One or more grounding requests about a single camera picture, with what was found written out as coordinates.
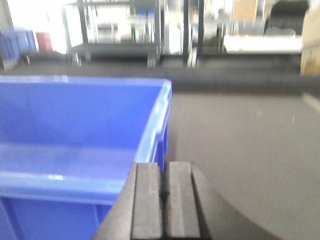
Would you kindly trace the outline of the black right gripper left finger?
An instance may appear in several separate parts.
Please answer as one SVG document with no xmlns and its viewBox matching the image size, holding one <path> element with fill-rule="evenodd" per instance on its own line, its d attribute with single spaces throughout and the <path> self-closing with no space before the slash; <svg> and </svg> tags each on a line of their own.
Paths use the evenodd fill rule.
<svg viewBox="0 0 320 240">
<path fill-rule="evenodd" d="M 160 240 L 161 172 L 157 163 L 133 163 L 113 207 L 93 240 Z"/>
</svg>

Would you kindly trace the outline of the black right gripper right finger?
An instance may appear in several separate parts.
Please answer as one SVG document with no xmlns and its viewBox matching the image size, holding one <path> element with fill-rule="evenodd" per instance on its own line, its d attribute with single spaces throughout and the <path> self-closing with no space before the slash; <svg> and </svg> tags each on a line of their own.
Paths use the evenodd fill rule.
<svg viewBox="0 0 320 240">
<path fill-rule="evenodd" d="M 171 161 L 165 172 L 164 230 L 168 240 L 278 240 L 231 205 L 190 162 Z"/>
</svg>

